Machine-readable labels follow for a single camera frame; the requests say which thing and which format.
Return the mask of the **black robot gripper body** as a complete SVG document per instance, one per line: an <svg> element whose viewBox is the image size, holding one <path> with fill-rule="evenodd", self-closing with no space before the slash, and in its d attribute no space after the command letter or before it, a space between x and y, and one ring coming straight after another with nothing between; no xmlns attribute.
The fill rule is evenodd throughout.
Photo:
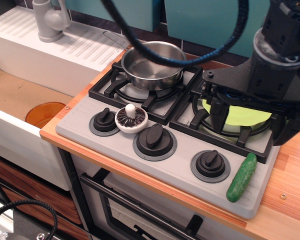
<svg viewBox="0 0 300 240"><path fill-rule="evenodd" d="M254 52L241 65L203 74L204 95L229 106L243 107L288 118L300 113L300 55Z"/></svg>

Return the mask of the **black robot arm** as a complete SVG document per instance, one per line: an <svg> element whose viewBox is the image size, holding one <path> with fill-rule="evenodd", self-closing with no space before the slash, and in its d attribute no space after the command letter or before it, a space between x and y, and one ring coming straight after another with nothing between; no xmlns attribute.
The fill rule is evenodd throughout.
<svg viewBox="0 0 300 240"><path fill-rule="evenodd" d="M300 0L272 0L245 63L203 73L210 124L221 133L231 106L276 114L273 143L300 132Z"/></svg>

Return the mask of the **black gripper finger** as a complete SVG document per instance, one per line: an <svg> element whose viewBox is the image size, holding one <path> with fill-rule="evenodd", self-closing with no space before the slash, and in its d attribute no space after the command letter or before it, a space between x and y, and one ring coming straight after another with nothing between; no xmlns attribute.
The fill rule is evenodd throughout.
<svg viewBox="0 0 300 240"><path fill-rule="evenodd" d="M272 122L273 146L282 146L300 132L300 113L288 118L276 115Z"/></svg>
<svg viewBox="0 0 300 240"><path fill-rule="evenodd" d="M210 106L211 127L216 133L221 133L228 117L230 106L215 97L212 99Z"/></svg>

